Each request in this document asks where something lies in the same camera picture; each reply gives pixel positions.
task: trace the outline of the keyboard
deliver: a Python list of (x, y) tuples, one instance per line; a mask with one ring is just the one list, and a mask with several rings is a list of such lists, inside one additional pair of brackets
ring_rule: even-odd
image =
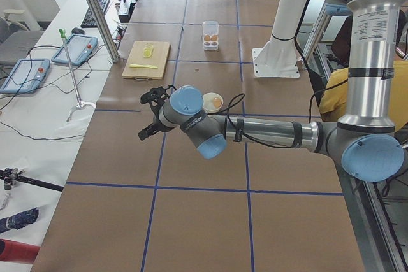
[[(103, 14), (106, 14), (106, 11), (109, 7), (110, 0), (98, 0), (99, 7), (101, 8)], [(96, 28), (96, 21), (94, 15), (90, 8), (88, 8), (87, 13), (85, 14), (84, 20), (82, 21), (81, 28)]]

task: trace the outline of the computer mouse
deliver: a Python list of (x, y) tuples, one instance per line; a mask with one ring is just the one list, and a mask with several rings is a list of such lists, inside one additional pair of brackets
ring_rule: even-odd
[(81, 29), (81, 28), (73, 28), (71, 30), (71, 33), (73, 33), (73, 34), (85, 34), (85, 31), (83, 29)]

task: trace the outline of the plastic egg container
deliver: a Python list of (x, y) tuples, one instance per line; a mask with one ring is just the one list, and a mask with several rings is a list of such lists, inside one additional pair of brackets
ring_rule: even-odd
[(203, 49), (204, 50), (218, 50), (218, 22), (204, 22), (203, 23)]

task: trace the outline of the gray chair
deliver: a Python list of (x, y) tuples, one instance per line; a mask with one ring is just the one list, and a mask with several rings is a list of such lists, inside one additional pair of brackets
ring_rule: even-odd
[(40, 39), (43, 31), (27, 31), (20, 26), (21, 30), (13, 31), (6, 19), (0, 18), (0, 67), (13, 67), (19, 59), (27, 57), (27, 53)]

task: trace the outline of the cutting board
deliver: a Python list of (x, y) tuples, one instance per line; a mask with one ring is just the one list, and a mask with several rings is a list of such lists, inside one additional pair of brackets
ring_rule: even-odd
[[(153, 45), (152, 56), (143, 57), (143, 49), (148, 44)], [(127, 58), (122, 77), (162, 80), (169, 51), (170, 43), (168, 41), (135, 41)], [(157, 68), (131, 68), (130, 64), (154, 65)]]

